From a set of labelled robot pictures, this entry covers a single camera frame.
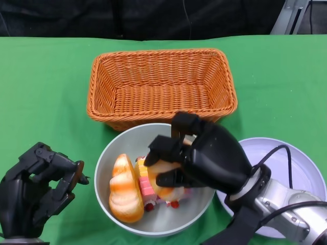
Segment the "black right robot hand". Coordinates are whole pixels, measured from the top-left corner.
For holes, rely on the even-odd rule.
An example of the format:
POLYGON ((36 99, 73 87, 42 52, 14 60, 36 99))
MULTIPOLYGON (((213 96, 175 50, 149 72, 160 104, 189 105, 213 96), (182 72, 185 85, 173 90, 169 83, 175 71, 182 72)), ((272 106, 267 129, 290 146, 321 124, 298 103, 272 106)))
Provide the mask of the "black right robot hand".
POLYGON ((172 118, 172 135, 158 135, 149 145, 145 166, 161 163, 155 184, 160 187, 210 187, 236 194, 246 185, 252 166, 239 142, 223 126, 196 114, 178 112, 172 118))

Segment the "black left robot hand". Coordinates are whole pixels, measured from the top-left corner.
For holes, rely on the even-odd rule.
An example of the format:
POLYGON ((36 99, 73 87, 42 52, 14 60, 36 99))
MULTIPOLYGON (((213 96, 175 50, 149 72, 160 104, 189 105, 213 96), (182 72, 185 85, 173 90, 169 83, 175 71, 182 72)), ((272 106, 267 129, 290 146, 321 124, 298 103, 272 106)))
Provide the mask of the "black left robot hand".
POLYGON ((38 142, 1 180, 1 228, 5 239, 38 238, 50 217, 75 198, 77 184, 89 184, 84 162, 38 142))

